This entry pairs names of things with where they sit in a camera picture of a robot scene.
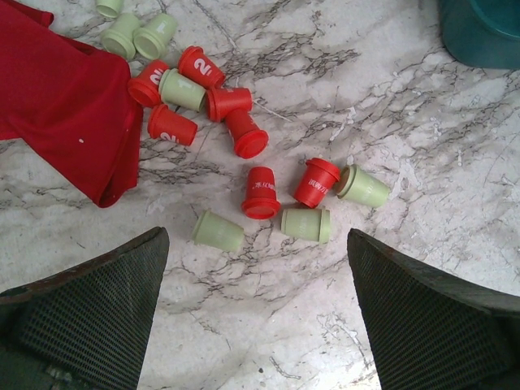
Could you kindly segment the teal storage basket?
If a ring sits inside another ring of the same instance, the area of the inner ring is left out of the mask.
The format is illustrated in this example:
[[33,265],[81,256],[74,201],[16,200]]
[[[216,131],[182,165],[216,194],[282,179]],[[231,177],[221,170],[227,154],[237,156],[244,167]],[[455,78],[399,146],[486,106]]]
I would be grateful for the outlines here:
[[468,67],[519,69],[518,0],[439,0],[440,35]]

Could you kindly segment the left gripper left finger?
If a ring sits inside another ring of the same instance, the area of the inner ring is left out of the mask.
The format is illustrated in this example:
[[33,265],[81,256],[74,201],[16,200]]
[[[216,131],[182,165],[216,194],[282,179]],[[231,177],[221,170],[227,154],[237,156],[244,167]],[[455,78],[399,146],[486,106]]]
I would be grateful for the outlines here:
[[135,389],[169,236],[154,227],[108,253],[1,294],[3,389]]

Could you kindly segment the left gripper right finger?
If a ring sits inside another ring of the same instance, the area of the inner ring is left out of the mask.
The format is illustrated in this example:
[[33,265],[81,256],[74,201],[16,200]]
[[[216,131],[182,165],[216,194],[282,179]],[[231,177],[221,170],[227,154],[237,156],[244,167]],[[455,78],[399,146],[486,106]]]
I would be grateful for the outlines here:
[[383,389],[517,389],[519,298],[357,229],[349,265]]

